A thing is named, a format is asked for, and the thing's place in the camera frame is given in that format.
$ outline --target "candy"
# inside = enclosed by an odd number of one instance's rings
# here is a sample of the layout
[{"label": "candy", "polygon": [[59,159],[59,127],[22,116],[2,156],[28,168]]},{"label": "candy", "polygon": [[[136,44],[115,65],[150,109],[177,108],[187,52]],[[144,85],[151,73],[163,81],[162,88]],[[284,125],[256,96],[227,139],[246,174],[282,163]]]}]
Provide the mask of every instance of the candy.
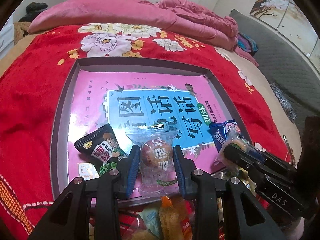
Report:
[{"label": "candy", "polygon": [[141,156],[143,163],[150,168],[159,168],[167,171],[171,159],[171,145],[158,139],[149,140],[142,146]]}]

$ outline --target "cartoon character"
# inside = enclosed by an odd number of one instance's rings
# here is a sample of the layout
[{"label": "cartoon character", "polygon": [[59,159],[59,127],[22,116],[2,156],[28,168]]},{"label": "cartoon character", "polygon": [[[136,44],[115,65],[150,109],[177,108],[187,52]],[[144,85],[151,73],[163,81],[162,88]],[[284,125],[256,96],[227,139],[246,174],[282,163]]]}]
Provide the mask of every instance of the cartoon character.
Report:
[{"label": "cartoon character", "polygon": [[118,157],[118,160],[128,157],[128,155],[119,147],[114,134],[104,133],[103,139],[113,148],[111,151],[112,157]]}]

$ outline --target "yellow flower print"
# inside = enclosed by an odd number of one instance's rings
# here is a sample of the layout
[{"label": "yellow flower print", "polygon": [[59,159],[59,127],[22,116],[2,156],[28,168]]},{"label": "yellow flower print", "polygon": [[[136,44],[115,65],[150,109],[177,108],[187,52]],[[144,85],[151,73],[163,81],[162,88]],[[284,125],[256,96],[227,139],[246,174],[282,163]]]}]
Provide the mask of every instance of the yellow flower print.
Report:
[{"label": "yellow flower print", "polygon": [[134,44],[132,45],[133,50],[141,50],[143,47],[143,43],[145,43],[145,41],[142,40],[136,40],[134,42]]},{"label": "yellow flower print", "polygon": [[69,58],[79,58],[79,54],[77,53],[77,50],[78,49],[73,49],[73,50],[70,50],[68,51],[68,54],[70,55]]},{"label": "yellow flower print", "polygon": [[164,32],[164,31],[161,31],[160,32],[160,38],[166,38],[168,36],[168,34],[166,33],[166,32]]},{"label": "yellow flower print", "polygon": [[71,55],[71,54],[76,54],[76,53],[77,53],[77,50],[78,50],[78,49],[70,50],[70,51],[68,51],[68,54],[70,54],[70,55]]},{"label": "yellow flower print", "polygon": [[177,41],[181,41],[181,43],[183,44],[183,46],[188,47],[188,48],[193,48],[193,45],[186,40],[185,37],[179,37],[178,35],[174,35],[174,39]]},{"label": "yellow flower print", "polygon": [[139,52],[128,51],[127,53],[122,54],[123,57],[142,57]]},{"label": "yellow flower print", "polygon": [[75,59],[77,59],[77,58],[79,58],[79,54],[71,54],[70,56],[69,56],[69,58],[75,58]]},{"label": "yellow flower print", "polygon": [[115,24],[112,23],[90,23],[81,26],[78,29],[79,33],[112,33],[118,34],[120,31],[114,29]]},{"label": "yellow flower print", "polygon": [[189,41],[187,41],[187,40],[182,40],[181,42],[182,42],[183,46],[189,47],[189,48],[193,48],[193,45],[191,45],[191,43],[189,43]]},{"label": "yellow flower print", "polygon": [[58,65],[62,65],[64,63],[64,59],[58,61]]}]

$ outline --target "red blanket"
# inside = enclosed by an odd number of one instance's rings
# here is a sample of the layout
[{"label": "red blanket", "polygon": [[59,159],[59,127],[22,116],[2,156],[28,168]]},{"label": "red blanket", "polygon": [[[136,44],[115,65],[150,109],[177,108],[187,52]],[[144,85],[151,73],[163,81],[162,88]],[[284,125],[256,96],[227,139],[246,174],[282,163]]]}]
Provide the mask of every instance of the red blanket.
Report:
[{"label": "red blanket", "polygon": [[264,99],[214,47],[149,26],[79,27],[57,27],[37,36],[0,78],[0,216],[17,240],[28,237],[53,201],[52,124],[65,79],[80,57],[151,57],[210,69],[252,141],[286,158],[286,146]]}]

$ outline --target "snack bag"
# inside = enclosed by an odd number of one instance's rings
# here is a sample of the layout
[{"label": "snack bag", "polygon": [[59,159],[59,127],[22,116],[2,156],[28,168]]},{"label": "snack bag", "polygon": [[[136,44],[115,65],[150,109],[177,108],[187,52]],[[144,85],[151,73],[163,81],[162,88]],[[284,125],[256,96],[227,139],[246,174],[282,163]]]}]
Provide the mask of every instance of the snack bag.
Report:
[{"label": "snack bag", "polygon": [[137,126],[125,129],[126,136],[141,147],[141,196],[164,196],[178,192],[173,166],[172,141],[178,128],[166,124]]},{"label": "snack bag", "polygon": [[106,124],[74,143],[76,149],[89,158],[101,176],[117,168],[117,163],[128,155],[119,147],[110,124]]},{"label": "snack bag", "polygon": [[175,198],[174,203],[170,198],[162,197],[159,217],[164,240],[192,240],[185,203],[181,197]]},{"label": "snack bag", "polygon": [[144,208],[142,212],[137,212],[137,214],[139,214],[143,219],[143,222],[146,225],[147,229],[151,231],[156,237],[162,239],[163,236],[159,218],[160,206],[161,203],[159,201],[151,203],[146,206],[146,208]]},{"label": "snack bag", "polygon": [[227,141],[228,135],[232,128],[234,128],[234,130],[236,131],[236,133],[238,133],[238,136],[240,138],[243,138],[238,123],[234,119],[222,123],[211,122],[209,124],[209,128],[210,133],[212,135],[212,139],[218,152],[221,150],[221,148]]},{"label": "snack bag", "polygon": [[214,144],[219,151],[217,160],[223,163],[234,176],[239,176],[239,167],[226,159],[223,154],[223,151],[228,144],[236,144],[241,150],[256,158],[261,163],[265,162],[261,153],[243,138],[240,128],[234,119],[223,123],[211,122],[209,127]]}]

